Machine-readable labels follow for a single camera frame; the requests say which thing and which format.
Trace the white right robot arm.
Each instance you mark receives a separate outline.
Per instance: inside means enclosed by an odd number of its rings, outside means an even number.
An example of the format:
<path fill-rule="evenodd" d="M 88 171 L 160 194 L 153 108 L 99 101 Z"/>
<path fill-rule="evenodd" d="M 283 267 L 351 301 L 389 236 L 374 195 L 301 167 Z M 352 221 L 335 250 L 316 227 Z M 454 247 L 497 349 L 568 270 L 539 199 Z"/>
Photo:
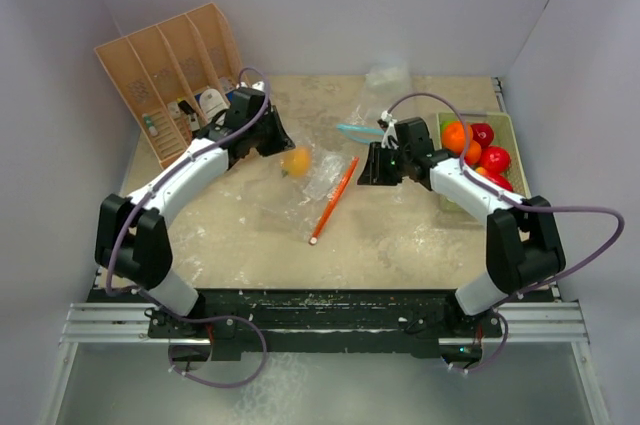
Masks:
<path fill-rule="evenodd" d="M 408 178 L 453 201 L 485 228 L 486 271 L 455 291 L 457 304 L 444 314 L 452 334 L 469 335 L 479 326 L 481 313 L 565 269 L 557 225 L 545 199 L 527 199 L 463 168 L 453 152 L 434 148 L 421 118 L 398 121 L 384 112 L 378 124 L 384 135 L 369 144 L 359 185 L 396 186 Z"/>

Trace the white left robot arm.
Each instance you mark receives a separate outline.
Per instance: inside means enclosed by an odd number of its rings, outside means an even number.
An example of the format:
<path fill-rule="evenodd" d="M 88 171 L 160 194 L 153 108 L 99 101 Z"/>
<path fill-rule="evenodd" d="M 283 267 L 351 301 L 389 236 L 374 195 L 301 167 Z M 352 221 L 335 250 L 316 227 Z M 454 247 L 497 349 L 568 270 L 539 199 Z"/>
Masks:
<path fill-rule="evenodd" d="M 295 147 L 268 93 L 239 87 L 223 122 L 210 122 L 187 150 L 144 187 L 100 205 L 95 261 L 171 310 L 184 337 L 202 332 L 206 314 L 196 289 L 172 270 L 168 229 L 182 209 L 253 150 L 269 157 Z"/>

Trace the green fake fruit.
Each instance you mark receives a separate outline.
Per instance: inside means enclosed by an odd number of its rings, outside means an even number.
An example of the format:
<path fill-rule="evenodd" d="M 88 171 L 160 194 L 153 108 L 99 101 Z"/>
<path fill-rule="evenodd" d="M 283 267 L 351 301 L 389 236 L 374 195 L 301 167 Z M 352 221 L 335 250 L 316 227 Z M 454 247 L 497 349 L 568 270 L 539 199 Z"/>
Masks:
<path fill-rule="evenodd" d="M 447 120 L 440 124 L 440 133 L 443 134 L 445 130 L 454 123 L 454 120 Z"/>

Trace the fake yellow orange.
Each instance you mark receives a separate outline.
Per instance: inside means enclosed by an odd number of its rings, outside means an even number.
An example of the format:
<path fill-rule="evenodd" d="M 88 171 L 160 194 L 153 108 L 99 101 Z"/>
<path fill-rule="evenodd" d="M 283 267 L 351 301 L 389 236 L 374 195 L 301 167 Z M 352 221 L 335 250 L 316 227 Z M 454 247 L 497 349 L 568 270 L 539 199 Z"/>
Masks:
<path fill-rule="evenodd" d="M 281 170 L 284 176 L 302 178 L 310 170 L 312 153 L 307 147 L 297 147 L 287 151 L 281 159 Z"/>

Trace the fake orange tangerine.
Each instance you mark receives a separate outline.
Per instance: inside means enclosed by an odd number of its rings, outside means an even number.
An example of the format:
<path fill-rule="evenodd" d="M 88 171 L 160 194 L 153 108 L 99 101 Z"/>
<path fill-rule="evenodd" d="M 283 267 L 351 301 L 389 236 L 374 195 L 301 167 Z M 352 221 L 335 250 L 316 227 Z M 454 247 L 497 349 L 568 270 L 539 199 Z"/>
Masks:
<path fill-rule="evenodd" d="M 475 166 L 481 158 L 482 151 L 481 145 L 477 141 L 472 140 L 465 154 L 465 163 L 469 166 Z"/>

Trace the fake orange persimmon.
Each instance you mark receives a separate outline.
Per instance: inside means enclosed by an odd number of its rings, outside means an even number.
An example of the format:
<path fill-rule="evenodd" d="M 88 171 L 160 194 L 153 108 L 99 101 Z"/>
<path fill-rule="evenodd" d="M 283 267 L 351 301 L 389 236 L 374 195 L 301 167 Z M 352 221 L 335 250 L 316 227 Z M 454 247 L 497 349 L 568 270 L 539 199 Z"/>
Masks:
<path fill-rule="evenodd" d="M 459 121 L 454 121 L 443 134 L 441 134 L 441 144 L 455 154 L 460 154 L 467 140 L 473 139 L 473 132 L 469 125 L 463 125 Z"/>

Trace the red fake pepper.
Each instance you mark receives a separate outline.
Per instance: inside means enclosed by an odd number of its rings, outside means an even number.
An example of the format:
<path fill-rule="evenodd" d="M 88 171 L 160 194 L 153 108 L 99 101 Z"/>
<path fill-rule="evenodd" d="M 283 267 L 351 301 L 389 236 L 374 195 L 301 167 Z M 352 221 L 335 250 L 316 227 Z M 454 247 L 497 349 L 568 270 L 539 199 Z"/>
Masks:
<path fill-rule="evenodd" d="M 479 175 L 487 178 L 489 181 L 491 181 L 493 184 L 501 187 L 502 189 L 505 189 L 509 192 L 513 192 L 513 186 L 511 185 L 511 183 L 502 175 L 491 172 L 487 169 L 485 169 L 484 167 L 478 167 L 475 169 L 475 172 L 478 173 Z"/>

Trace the clear bag blue zipper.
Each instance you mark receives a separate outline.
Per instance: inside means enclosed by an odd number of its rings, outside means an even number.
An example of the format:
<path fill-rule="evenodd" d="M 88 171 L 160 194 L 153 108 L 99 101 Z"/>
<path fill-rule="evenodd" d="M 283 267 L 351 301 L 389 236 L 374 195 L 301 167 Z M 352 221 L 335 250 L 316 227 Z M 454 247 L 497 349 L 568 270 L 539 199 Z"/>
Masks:
<path fill-rule="evenodd" d="M 397 99 L 413 91 L 408 65 L 403 61 L 373 65 L 354 101 L 353 110 L 336 129 L 347 139 L 360 144 L 380 141 L 384 131 L 378 120 Z"/>

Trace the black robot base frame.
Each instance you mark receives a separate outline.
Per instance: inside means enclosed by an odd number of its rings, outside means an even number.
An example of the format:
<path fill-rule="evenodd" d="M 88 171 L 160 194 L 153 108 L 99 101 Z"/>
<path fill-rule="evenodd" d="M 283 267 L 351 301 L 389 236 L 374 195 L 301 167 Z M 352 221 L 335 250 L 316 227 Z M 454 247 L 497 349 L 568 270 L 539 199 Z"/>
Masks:
<path fill-rule="evenodd" d="M 476 362 L 480 342 L 499 338 L 489 312 L 467 316 L 451 290 L 203 289 L 177 319 L 145 311 L 149 335 L 178 345 L 199 340 L 217 361 L 244 353 L 400 353 Z"/>

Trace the clear bag red zipper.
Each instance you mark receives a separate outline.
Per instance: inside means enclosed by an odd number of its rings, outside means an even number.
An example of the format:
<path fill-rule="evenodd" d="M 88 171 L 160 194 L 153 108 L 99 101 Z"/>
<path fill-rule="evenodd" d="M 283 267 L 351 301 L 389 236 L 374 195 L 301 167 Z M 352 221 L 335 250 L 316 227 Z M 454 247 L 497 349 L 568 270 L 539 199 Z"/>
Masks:
<path fill-rule="evenodd" d="M 269 160 L 258 177 L 247 182 L 245 197 L 261 211 L 266 225 L 307 242 L 349 166 L 350 159 L 340 152 L 307 147 L 312 153 L 309 172 L 302 178 L 284 176 L 281 159 L 287 152 Z"/>

